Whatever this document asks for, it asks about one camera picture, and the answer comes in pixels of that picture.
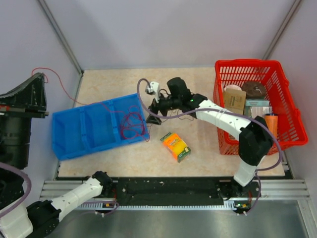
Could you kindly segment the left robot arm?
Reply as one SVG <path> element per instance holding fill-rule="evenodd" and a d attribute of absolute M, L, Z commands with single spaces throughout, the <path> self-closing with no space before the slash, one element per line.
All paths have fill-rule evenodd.
<path fill-rule="evenodd" d="M 35 73 L 0 96 L 0 236 L 2 238 L 44 238 L 70 212 L 97 196 L 112 192 L 107 173 L 95 172 L 85 182 L 52 200 L 25 206 L 31 192 L 28 166 L 33 118 L 48 116 L 45 74 Z"/>

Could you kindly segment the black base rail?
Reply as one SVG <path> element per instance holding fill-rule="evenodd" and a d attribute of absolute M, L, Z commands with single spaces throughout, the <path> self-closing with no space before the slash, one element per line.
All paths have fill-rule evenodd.
<path fill-rule="evenodd" d="M 114 198 L 120 206 L 200 206 L 230 198 L 249 201 L 259 191 L 257 181 L 241 187 L 230 177 L 121 177 L 99 198 Z"/>

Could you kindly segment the brown round lid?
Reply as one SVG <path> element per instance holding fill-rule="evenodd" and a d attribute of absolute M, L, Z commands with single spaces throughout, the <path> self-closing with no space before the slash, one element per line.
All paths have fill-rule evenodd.
<path fill-rule="evenodd" d="M 247 81 L 242 85 L 242 91 L 246 92 L 247 99 L 263 99 L 266 89 L 260 82 Z"/>

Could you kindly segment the blue plastic bin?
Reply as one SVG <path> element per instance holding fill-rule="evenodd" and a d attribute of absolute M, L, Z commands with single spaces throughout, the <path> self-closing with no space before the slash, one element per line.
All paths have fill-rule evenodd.
<path fill-rule="evenodd" d="M 52 147 L 60 161 L 149 138 L 137 94 L 53 113 Z"/>

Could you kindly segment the red plastic basket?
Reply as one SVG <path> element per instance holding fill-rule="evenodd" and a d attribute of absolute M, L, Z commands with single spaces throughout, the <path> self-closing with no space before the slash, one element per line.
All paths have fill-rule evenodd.
<path fill-rule="evenodd" d="M 278 116 L 277 140 L 283 150 L 308 143 L 300 110 L 295 106 L 289 81 L 282 65 L 276 60 L 233 59 L 215 63 L 213 102 L 224 106 L 223 91 L 228 85 L 242 87 L 246 82 L 259 82 L 266 89 L 265 99 L 270 101 Z"/>

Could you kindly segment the teal small box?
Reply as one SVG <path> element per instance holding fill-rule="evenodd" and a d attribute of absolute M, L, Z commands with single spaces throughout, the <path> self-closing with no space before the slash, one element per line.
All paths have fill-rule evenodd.
<path fill-rule="evenodd" d="M 269 107 L 270 101 L 264 99 L 246 99 L 246 107 Z"/>

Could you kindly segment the brown cardboard box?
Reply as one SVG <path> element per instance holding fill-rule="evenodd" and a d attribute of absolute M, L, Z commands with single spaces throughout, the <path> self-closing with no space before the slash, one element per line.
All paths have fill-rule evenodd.
<path fill-rule="evenodd" d="M 246 92 L 235 89 L 227 89 L 224 92 L 224 106 L 229 111 L 242 115 L 244 112 Z"/>

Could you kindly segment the aluminium frame rail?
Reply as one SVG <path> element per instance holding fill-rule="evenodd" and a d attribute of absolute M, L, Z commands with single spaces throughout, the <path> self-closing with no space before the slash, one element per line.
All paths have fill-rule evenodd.
<path fill-rule="evenodd" d="M 114 202 L 119 203 L 120 210 L 232 210 L 248 199 L 231 197 L 223 200 L 218 195 L 202 194 L 171 194 L 163 199 L 157 193 L 149 195 L 128 195 L 126 189 L 119 189 L 114 195 L 92 198 L 81 203 L 78 210 L 109 211 L 114 208 Z M 305 182 L 302 180 L 262 180 L 261 185 L 252 189 L 253 200 L 307 200 L 309 193 Z"/>

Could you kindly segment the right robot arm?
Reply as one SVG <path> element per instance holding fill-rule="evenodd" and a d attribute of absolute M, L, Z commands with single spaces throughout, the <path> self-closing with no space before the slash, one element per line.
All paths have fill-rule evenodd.
<path fill-rule="evenodd" d="M 273 146 L 273 138 L 262 117 L 248 118 L 222 108 L 201 94 L 194 94 L 180 77 L 167 82 L 169 93 L 164 96 L 159 83 L 147 82 L 145 92 L 154 97 L 150 106 L 148 121 L 157 124 L 167 116 L 168 111 L 180 110 L 195 119 L 209 122 L 227 132 L 238 141 L 239 168 L 231 184 L 232 192 L 243 196 L 249 191 L 258 165 Z"/>

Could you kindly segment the orange cylindrical can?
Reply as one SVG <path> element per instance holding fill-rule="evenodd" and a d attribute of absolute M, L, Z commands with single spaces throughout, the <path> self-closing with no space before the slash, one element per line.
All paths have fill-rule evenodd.
<path fill-rule="evenodd" d="M 265 114 L 265 122 L 272 132 L 272 134 L 277 137 L 278 135 L 278 115 L 277 114 Z"/>

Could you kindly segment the orange sponge package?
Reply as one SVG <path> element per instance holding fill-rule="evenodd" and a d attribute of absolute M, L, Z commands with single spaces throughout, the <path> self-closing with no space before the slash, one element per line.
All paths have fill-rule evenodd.
<path fill-rule="evenodd" d="M 178 163 L 181 163 L 191 154 L 191 148 L 177 133 L 169 132 L 164 137 L 162 137 L 160 141 L 173 155 L 174 159 Z"/>

